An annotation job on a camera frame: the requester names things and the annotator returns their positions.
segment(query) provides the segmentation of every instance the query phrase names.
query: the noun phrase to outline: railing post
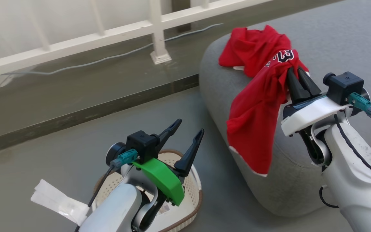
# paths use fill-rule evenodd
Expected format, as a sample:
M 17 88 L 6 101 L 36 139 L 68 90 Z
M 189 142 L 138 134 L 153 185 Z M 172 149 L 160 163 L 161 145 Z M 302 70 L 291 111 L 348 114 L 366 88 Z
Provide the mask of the railing post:
M 210 4 L 210 0 L 203 0 L 203 3 L 202 3 L 202 7 L 204 9 L 208 9 L 209 8 L 209 4 Z
M 50 43 L 48 42 L 48 39 L 47 39 L 43 29 L 38 24 L 37 18 L 35 17 L 35 14 L 34 14 L 32 8 L 31 8 L 31 5 L 30 5 L 29 1 L 28 0 L 22 0 L 22 4 L 23 4 L 23 6 L 25 8 L 25 11 L 28 15 L 28 18 L 30 19 L 32 25 L 35 28 L 35 31 L 38 34 L 38 38 L 41 41 L 41 44 L 43 46 L 43 50 L 49 51 L 50 50 Z
M 96 0 L 91 0 L 92 11 L 94 12 L 95 22 L 97 23 L 98 34 L 104 36 L 106 34 L 104 30 L 103 22 L 101 21 L 100 12 L 98 11 Z
M 150 54 L 155 64 L 164 63 L 171 60 L 170 55 L 165 49 L 164 30 L 161 23 L 161 1 L 150 0 L 150 22 L 153 24 L 153 47 L 154 51 Z

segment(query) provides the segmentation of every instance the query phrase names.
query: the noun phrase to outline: gray floor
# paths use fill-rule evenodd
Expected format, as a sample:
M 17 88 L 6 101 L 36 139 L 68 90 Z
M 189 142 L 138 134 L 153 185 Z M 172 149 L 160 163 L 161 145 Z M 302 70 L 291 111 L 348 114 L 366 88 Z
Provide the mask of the gray floor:
M 249 26 L 339 0 L 274 0 L 194 22 L 192 30 L 224 23 L 201 34 L 169 41 L 171 62 L 154 65 L 152 48 L 99 64 L 59 72 L 25 75 L 0 88 L 0 135 L 92 107 L 198 73 L 207 46 L 235 27 Z M 177 35 L 166 30 L 166 38 Z M 51 72 L 126 53 L 151 42 L 150 36 L 113 44 L 43 63 L 35 71 Z
M 87 203 L 95 182 L 107 170 L 104 158 L 110 145 L 138 130 L 159 133 L 177 118 L 183 123 L 166 148 L 184 152 L 199 129 L 206 130 L 195 159 L 203 204 L 184 232 L 351 232 L 338 209 L 290 219 L 261 207 L 228 153 L 198 88 L 0 151 L 0 232 L 74 231 L 71 221 L 30 201 L 39 180 Z

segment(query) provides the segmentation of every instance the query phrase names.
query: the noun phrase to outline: gray cable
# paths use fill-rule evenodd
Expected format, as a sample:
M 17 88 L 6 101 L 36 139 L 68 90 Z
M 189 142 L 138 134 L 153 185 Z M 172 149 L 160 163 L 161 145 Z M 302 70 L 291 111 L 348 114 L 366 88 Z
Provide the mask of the gray cable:
M 174 37 L 171 37 L 171 38 L 168 38 L 164 41 L 171 41 L 171 40 L 174 40 L 174 39 L 177 39 L 177 38 L 180 38 L 180 37 L 183 37 L 183 36 L 186 36 L 186 35 L 191 35 L 191 34 L 194 34 L 194 33 L 199 33 L 199 32 L 202 32 L 202 31 L 206 31 L 212 27 L 215 27 L 215 26 L 218 26 L 218 25 L 222 25 L 222 24 L 214 24 L 214 25 L 210 25 L 206 28 L 203 28 L 203 29 L 200 29 L 200 30 L 197 30 L 197 31 L 190 31 L 190 32 L 187 32 L 187 33 L 184 33 L 184 34 L 181 34 L 181 35 L 177 35 L 177 36 L 174 36 Z M 7 73 L 4 73 L 3 75 L 12 75 L 12 74 L 39 74 L 39 75 L 53 75 L 55 73 L 58 73 L 58 72 L 61 72 L 61 71 L 64 71 L 64 70 L 67 70 L 67 69 L 76 69 L 76 68 L 81 68 L 81 67 L 85 67 L 85 66 L 88 66 L 88 65 L 92 65 L 92 64 L 95 64 L 95 63 L 99 63 L 99 62 L 102 62 L 104 60 L 107 60 L 107 59 L 112 59 L 112 58 L 117 58 L 117 57 L 122 57 L 122 56 L 126 56 L 126 55 L 129 55 L 131 53 L 134 53 L 134 52 L 138 52 L 144 48 L 147 48 L 147 47 L 150 47 L 151 45 L 153 45 L 153 43 L 151 44 L 147 44 L 146 46 L 143 46 L 143 47 L 140 47 L 140 48 L 137 48 L 135 50 L 132 50 L 130 52 L 127 52 L 127 53 L 124 53 L 124 54 L 120 54 L 120 55 L 116 55 L 116 56 L 112 56 L 112 57 L 106 57 L 106 58 L 103 58 L 103 59 L 100 59 L 100 60 L 97 60 L 97 61 L 94 61 L 94 62 L 91 62 L 91 63 L 86 63 L 86 64 L 81 64 L 81 65 L 76 65 L 76 66 L 70 66 L 70 67 L 66 67 L 66 68 L 63 68 L 63 69 L 58 69 L 58 70 L 55 70 L 53 72 L 33 72 L 33 71 L 29 71 L 29 72 L 7 72 Z

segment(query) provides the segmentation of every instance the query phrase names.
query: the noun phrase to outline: white paper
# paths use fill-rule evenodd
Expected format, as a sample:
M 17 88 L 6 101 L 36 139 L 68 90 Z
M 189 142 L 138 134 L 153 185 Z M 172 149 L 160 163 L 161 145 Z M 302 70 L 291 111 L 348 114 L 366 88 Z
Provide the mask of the white paper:
M 61 214 L 79 226 L 87 218 L 87 213 L 90 209 L 86 204 L 67 197 L 63 192 L 43 179 L 35 187 L 31 201 Z

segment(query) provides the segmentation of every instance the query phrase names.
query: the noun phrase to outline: white wall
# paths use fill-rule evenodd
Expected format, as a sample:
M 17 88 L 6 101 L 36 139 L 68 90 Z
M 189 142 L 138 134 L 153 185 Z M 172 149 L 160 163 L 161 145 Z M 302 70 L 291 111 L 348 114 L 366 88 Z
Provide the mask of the white wall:
M 41 47 L 24 0 L 0 0 L 0 58 Z M 97 32 L 90 0 L 28 0 L 50 44 Z M 148 19 L 148 0 L 97 0 L 105 29 Z M 171 12 L 171 0 L 162 0 Z

